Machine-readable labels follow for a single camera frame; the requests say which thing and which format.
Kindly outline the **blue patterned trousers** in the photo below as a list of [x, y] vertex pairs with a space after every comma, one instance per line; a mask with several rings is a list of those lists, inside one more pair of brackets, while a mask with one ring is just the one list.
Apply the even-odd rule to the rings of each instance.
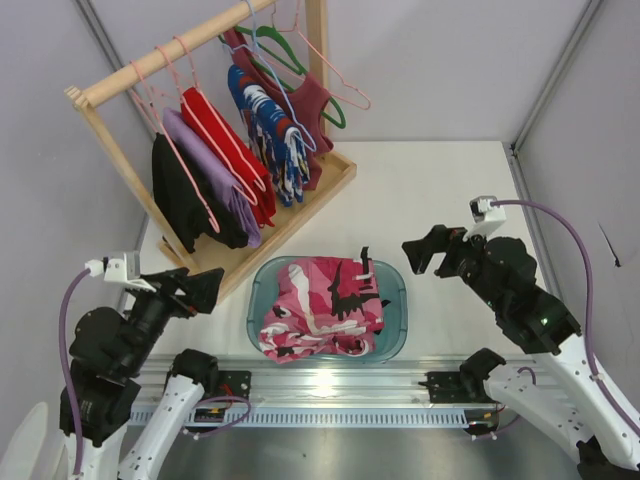
[[227, 82], [250, 148], [267, 169], [276, 196], [285, 207], [302, 203], [311, 175], [299, 128], [239, 66], [229, 68]]

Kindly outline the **light blue wire hanger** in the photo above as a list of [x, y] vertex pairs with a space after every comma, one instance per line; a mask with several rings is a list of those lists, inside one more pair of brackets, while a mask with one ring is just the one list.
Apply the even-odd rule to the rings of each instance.
[[277, 74], [275, 73], [274, 69], [273, 69], [273, 65], [270, 64], [262, 55], [263, 53], [263, 49], [261, 48], [258, 40], [257, 40], [257, 19], [256, 19], [256, 13], [255, 13], [255, 9], [253, 7], [253, 4], [251, 3], [250, 0], [245, 0], [245, 3], [247, 4], [248, 8], [249, 8], [249, 13], [250, 13], [250, 18], [252, 21], [252, 28], [251, 28], [251, 39], [252, 39], [252, 43], [251, 44], [242, 44], [236, 47], [232, 47], [229, 45], [229, 43], [226, 40], [222, 40], [222, 44], [224, 46], [224, 49], [229, 53], [230, 56], [232, 56], [236, 51], [238, 50], [247, 50], [252, 54], [253, 58], [258, 58], [259, 59], [259, 63], [263, 66], [266, 66], [268, 68], [268, 71], [271, 73], [271, 76], [275, 82], [275, 84], [277, 85], [279, 91], [282, 93], [286, 104], [289, 107], [290, 113], [291, 113], [291, 118], [292, 121], [294, 122], [295, 125], [297, 125], [301, 131], [301, 135], [300, 135], [300, 140], [302, 142], [302, 144], [311, 152], [315, 153], [317, 151], [317, 146], [316, 143], [312, 137], [312, 135], [309, 133], [309, 131], [304, 127], [304, 125], [297, 119], [296, 114], [295, 114], [295, 109], [293, 107], [293, 105], [290, 102], [290, 98], [288, 96], [288, 94], [290, 93], [289, 90], [287, 90], [283, 84], [281, 83], [279, 77], [277, 76]]

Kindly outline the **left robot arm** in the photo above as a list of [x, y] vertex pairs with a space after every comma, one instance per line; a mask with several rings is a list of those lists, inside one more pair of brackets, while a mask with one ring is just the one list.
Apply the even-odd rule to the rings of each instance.
[[[125, 285], [135, 299], [120, 314], [100, 307], [84, 314], [67, 340], [71, 295], [86, 277], [101, 275]], [[59, 313], [59, 356], [65, 381], [59, 425], [65, 435], [73, 479], [154, 479], [188, 413], [219, 382], [215, 357], [186, 349], [167, 374], [165, 397], [126, 459], [119, 458], [131, 408], [140, 387], [135, 379], [173, 317], [209, 314], [224, 271], [191, 275], [186, 268], [140, 275], [119, 270], [117, 261], [93, 260], [67, 288]]]

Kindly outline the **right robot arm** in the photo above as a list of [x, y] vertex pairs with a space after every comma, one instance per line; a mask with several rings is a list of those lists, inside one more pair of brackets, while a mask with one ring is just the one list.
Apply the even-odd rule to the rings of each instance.
[[507, 406], [560, 447], [583, 479], [638, 478], [639, 436], [623, 420], [638, 412], [619, 390], [599, 389], [585, 333], [562, 301], [537, 284], [537, 262], [521, 240], [468, 237], [463, 228], [436, 225], [402, 249], [414, 274], [442, 255], [436, 276], [469, 287], [541, 376], [529, 379], [522, 367], [482, 348], [459, 367], [469, 399]]

